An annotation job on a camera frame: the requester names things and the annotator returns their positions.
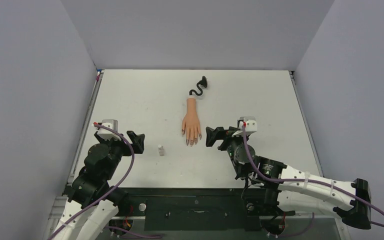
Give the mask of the clear nail polish bottle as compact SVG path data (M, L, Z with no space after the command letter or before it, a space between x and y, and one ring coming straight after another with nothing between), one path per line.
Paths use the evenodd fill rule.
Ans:
M163 147L159 147L158 148L158 153L160 156L164 156L165 155L165 149Z

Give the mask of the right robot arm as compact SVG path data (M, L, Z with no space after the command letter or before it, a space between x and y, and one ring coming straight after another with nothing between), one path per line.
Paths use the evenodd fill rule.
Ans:
M221 141L218 150L227 152L236 173L235 179L248 181L264 190L256 200L245 198L263 213L307 212L332 216L347 226L369 230L371 193L369 183L361 178L340 181L298 170L283 162L258 156L248 144L257 131L253 121L239 121L237 127L207 127L205 145Z

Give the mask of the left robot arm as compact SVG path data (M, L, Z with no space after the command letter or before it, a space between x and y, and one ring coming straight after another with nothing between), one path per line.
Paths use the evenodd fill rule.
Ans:
M64 190L68 199L50 240L94 240L112 217L129 210L128 193L119 187L121 183L109 185L122 157L131 157L125 180L135 155L144 152L145 135L132 130L126 134L130 140L106 126L94 133L98 143L89 148L84 167Z

